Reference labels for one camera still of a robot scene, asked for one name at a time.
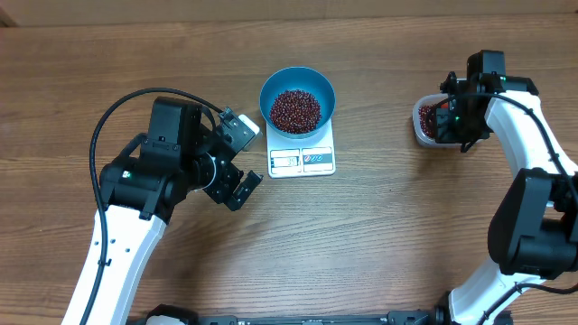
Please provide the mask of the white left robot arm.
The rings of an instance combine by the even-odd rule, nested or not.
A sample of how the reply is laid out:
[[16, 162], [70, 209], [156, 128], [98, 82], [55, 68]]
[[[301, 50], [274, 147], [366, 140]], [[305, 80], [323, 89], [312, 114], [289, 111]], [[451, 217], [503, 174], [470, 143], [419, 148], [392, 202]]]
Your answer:
[[63, 323], [125, 323], [176, 205], [202, 190], [235, 211], [263, 180], [232, 162], [259, 134], [230, 108], [214, 117], [200, 101], [158, 97], [147, 132], [91, 173], [98, 206], [92, 243]]

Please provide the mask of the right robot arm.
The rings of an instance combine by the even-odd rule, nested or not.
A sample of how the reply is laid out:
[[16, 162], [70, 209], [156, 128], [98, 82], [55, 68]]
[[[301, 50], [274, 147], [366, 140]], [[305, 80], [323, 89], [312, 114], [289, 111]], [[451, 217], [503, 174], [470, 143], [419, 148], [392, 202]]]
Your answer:
[[546, 281], [577, 269], [577, 164], [556, 141], [530, 78], [509, 76], [501, 51], [467, 60], [465, 78], [450, 72], [443, 99], [424, 117], [437, 144], [468, 152], [495, 135], [513, 181], [488, 229], [488, 259], [435, 307], [433, 324], [510, 324], [506, 308], [524, 292], [566, 295]]

